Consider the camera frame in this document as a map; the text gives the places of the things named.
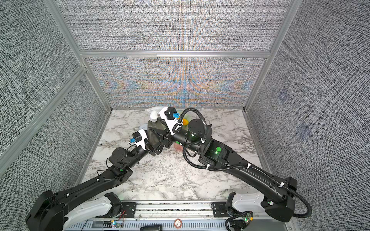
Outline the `yellow mango slice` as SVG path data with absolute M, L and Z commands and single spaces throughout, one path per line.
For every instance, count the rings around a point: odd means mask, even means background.
M 188 119 L 186 119 L 186 118 L 183 118 L 183 125 L 184 126 L 187 126 L 188 124 L 189 124 L 189 120 Z

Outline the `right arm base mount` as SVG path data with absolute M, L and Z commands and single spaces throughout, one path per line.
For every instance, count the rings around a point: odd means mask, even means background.
M 250 223 L 253 220 L 253 212 L 239 212 L 233 207 L 233 200 L 236 199 L 236 193 L 230 193 L 225 202 L 212 202 L 211 208 L 215 218 L 243 218 L 245 223 Z

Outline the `small round white can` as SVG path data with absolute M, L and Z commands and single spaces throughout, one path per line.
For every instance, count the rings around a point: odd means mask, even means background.
M 148 128 L 147 124 L 143 124 L 139 127 L 140 130 L 145 130 L 145 131 L 147 130 L 147 128 Z

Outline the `translucent white spray nozzle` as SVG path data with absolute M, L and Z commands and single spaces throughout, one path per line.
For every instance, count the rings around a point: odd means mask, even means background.
M 145 109 L 145 112 L 149 113 L 149 120 L 151 122 L 156 122 L 158 120 L 158 116 L 160 114 L 160 111 L 163 109 L 162 106 L 155 106 L 152 108 Z

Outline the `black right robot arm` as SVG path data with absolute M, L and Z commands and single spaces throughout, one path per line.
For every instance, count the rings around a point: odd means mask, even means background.
M 295 200 L 303 201 L 297 193 L 293 178 L 280 178 L 242 158 L 231 147 L 212 138 L 212 125 L 202 119 L 193 119 L 187 130 L 177 122 L 169 125 L 164 119 L 166 136 L 183 146 L 185 161 L 194 168 L 212 172 L 225 172 L 252 186 L 264 196 L 261 207 L 270 217 L 288 222 L 295 212 Z

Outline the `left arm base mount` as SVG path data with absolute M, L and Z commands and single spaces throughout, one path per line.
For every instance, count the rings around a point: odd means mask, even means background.
M 134 218 L 136 213 L 136 202 L 119 202 L 119 198 L 114 193 L 106 193 L 104 198 L 111 205 L 110 210 L 105 215 L 97 216 L 96 218 L 113 218 L 115 220 L 124 218 Z

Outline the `green scalloped plate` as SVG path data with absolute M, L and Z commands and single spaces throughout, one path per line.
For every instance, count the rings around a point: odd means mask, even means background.
M 184 114 L 184 115 L 183 115 L 183 113 L 184 113 L 184 111 L 181 112 L 181 116 L 182 116 L 183 119 L 186 119 L 187 121 L 191 121 L 194 118 L 192 111 L 187 111 L 187 113 Z

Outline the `translucent pink spray bottle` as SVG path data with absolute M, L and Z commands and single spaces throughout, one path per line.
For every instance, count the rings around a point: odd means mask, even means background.
M 179 144 L 178 142 L 174 142 L 173 147 L 174 147 L 175 150 L 177 150 L 179 152 L 182 152 L 182 150 L 183 150 L 183 146 L 181 144 Z

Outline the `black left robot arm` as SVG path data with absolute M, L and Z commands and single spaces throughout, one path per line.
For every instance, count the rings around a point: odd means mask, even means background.
M 92 217 L 121 218 L 124 209 L 114 193 L 106 193 L 96 201 L 91 201 L 91 198 L 126 182 L 133 173 L 131 167 L 148 153 L 159 155 L 163 148 L 164 144 L 160 142 L 151 145 L 148 141 L 144 148 L 138 146 L 132 151 L 116 148 L 108 158 L 112 165 L 95 178 L 56 193 L 51 190 L 43 192 L 25 219 L 29 230 L 61 231 Z

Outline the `aluminium front rail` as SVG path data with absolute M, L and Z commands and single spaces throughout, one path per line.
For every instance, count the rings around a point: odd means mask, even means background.
M 297 220 L 284 223 L 267 215 L 260 193 L 236 194 L 232 205 L 241 212 L 251 210 L 253 220 L 247 231 L 298 231 Z M 103 215 L 108 202 L 97 199 L 72 211 L 64 231 L 138 231 L 145 226 L 162 226 L 164 231 L 224 231 L 228 214 L 225 200 L 123 201 L 124 215 Z

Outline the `clear grey spray bottle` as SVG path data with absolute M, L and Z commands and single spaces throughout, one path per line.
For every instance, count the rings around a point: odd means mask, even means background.
M 162 119 L 158 119 L 157 121 L 148 121 L 147 123 L 147 131 L 148 131 L 148 141 L 150 145 L 156 150 L 163 144 L 163 137 L 167 130 L 167 126 Z

